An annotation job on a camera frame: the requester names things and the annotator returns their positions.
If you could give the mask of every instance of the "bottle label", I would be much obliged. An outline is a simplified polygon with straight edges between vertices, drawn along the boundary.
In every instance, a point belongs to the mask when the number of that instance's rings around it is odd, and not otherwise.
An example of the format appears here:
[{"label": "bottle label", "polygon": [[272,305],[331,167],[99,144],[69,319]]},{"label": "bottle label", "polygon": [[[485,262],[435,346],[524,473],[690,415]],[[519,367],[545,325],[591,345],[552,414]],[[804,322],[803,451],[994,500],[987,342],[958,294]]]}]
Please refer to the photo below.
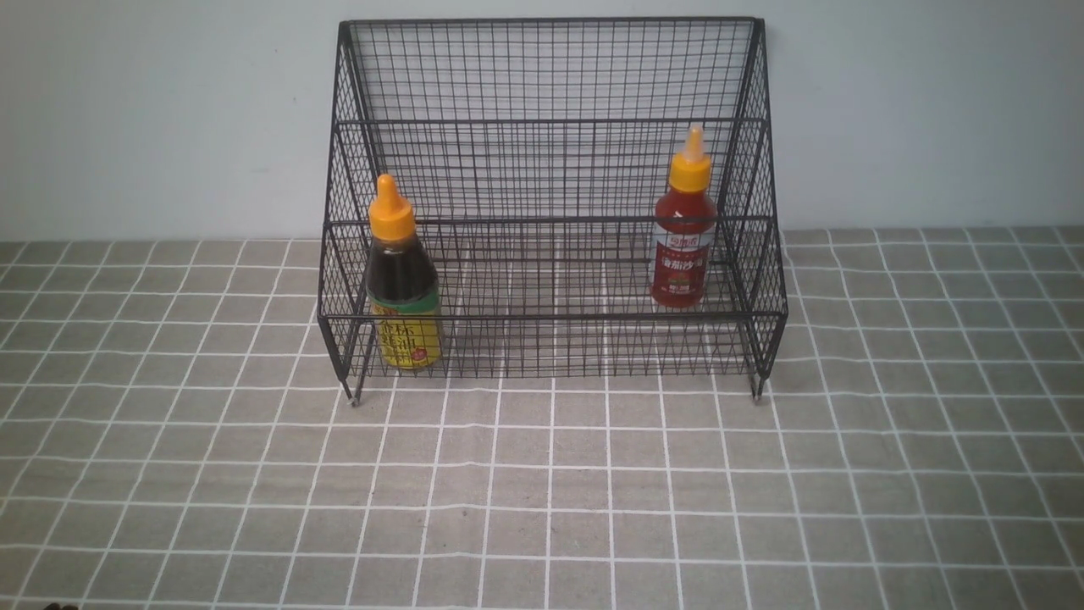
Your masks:
[{"label": "bottle label", "polygon": [[440,293],[429,294],[406,304],[380,302],[369,297],[376,316],[391,316],[376,323],[376,336],[384,361],[401,369],[421,369],[440,360]]},{"label": "bottle label", "polygon": [[714,226],[702,233],[671,233],[656,224],[650,269],[655,288],[674,295],[702,293],[714,235]]}]

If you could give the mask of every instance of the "dark sauce bottle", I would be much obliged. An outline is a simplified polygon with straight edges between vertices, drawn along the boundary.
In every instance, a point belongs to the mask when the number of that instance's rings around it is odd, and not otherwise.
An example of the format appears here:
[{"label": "dark sauce bottle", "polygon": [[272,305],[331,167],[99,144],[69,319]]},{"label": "dark sauce bottle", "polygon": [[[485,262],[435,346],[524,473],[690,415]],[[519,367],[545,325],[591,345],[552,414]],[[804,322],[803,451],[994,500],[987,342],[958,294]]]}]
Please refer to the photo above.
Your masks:
[{"label": "dark sauce bottle", "polygon": [[440,287],[437,268],[422,247],[414,209],[395,179],[376,180],[369,208],[373,246],[365,265],[365,293],[377,321],[380,355],[400,369],[420,369],[440,360]]}]

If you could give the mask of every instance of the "yellow label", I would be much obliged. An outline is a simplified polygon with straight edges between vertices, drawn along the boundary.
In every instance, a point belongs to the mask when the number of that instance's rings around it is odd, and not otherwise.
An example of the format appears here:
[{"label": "yellow label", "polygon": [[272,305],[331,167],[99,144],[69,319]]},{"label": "yellow label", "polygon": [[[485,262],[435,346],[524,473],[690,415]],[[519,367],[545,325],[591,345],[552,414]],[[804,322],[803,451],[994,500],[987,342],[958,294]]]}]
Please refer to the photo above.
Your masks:
[{"label": "yellow label", "polygon": [[[402,316],[402,312],[373,302],[377,316]],[[440,326],[426,316],[437,310],[412,313],[400,320],[379,321],[377,337],[384,361],[401,369],[421,369],[440,360]]]}]

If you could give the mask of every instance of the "red label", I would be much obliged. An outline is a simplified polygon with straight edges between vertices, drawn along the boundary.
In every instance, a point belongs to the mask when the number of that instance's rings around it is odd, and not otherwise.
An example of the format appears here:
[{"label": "red label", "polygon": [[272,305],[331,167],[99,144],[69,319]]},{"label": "red label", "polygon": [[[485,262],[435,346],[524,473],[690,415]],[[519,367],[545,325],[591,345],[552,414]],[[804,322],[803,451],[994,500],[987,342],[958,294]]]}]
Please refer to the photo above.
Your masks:
[{"label": "red label", "polygon": [[702,294],[710,233],[661,233],[655,238],[655,288],[683,296]]}]

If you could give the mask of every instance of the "metal wire shelf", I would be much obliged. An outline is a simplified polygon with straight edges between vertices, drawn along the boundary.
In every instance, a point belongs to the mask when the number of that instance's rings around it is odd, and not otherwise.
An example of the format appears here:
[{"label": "metal wire shelf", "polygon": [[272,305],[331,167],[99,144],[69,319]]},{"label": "metal wire shelf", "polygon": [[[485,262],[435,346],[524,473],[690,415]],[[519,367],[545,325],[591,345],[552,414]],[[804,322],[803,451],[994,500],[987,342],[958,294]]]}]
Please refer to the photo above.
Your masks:
[{"label": "metal wire shelf", "polygon": [[[668,310],[648,294],[650,212],[691,121],[717,234],[704,300]],[[363,287],[386,171],[441,282],[443,358],[402,374]],[[344,22],[320,274],[354,395],[371,376],[745,374],[759,397],[787,319],[763,22]]]}]

